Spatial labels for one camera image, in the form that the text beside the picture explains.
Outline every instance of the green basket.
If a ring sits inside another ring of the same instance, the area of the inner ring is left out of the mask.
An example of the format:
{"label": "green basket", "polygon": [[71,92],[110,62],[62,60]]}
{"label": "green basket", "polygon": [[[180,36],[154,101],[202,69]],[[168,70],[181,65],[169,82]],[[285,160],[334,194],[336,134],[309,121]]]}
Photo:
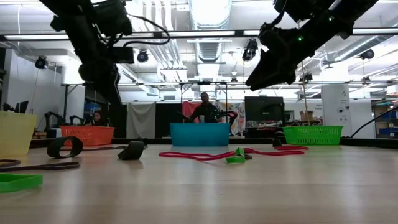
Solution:
{"label": "green basket", "polygon": [[339,145],[342,126],[292,126],[284,127],[287,144]]}

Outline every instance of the person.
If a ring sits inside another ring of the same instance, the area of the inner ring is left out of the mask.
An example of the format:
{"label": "person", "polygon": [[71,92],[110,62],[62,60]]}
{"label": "person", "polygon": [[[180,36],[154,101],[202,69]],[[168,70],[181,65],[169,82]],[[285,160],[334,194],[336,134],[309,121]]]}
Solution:
{"label": "person", "polygon": [[108,122],[102,119],[101,112],[95,111],[93,114],[93,119],[90,123],[86,124],[86,126],[108,126]]}
{"label": "person", "polygon": [[205,123],[217,123],[218,120],[212,118],[211,116],[218,112],[218,109],[215,105],[212,105],[209,102],[209,95],[206,92],[201,93],[201,105],[195,108],[192,113],[190,119],[193,121],[197,117],[203,116],[203,121]]}

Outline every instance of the desk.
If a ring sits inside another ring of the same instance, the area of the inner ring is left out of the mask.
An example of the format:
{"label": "desk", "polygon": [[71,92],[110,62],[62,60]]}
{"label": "desk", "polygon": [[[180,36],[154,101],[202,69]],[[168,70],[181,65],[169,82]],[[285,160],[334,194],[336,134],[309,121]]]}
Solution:
{"label": "desk", "polygon": [[[221,153],[229,148],[179,148]],[[251,145],[257,150],[270,146]],[[159,157],[139,161],[120,150],[83,152],[81,168],[44,174],[41,188],[0,194],[0,223],[397,223],[398,151],[311,147],[303,156],[253,155],[245,164]],[[23,163],[50,160],[31,149]]]}

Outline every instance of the man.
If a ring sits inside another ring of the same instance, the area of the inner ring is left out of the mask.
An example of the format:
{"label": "man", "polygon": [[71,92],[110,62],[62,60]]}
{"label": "man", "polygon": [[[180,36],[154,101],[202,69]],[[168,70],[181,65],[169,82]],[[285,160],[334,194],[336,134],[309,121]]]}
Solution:
{"label": "man", "polygon": [[205,123],[217,123],[218,121],[212,118],[212,114],[218,112],[218,109],[215,105],[212,105],[209,102],[209,95],[206,92],[201,93],[200,95],[202,104],[195,108],[192,113],[190,119],[194,120],[197,117],[204,116]]}

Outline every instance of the blue plastic bin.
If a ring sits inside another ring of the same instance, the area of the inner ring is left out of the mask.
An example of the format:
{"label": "blue plastic bin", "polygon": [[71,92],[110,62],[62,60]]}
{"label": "blue plastic bin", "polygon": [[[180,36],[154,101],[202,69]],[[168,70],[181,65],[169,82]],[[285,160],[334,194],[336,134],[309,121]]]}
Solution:
{"label": "blue plastic bin", "polygon": [[173,146],[227,146],[229,124],[170,124]]}

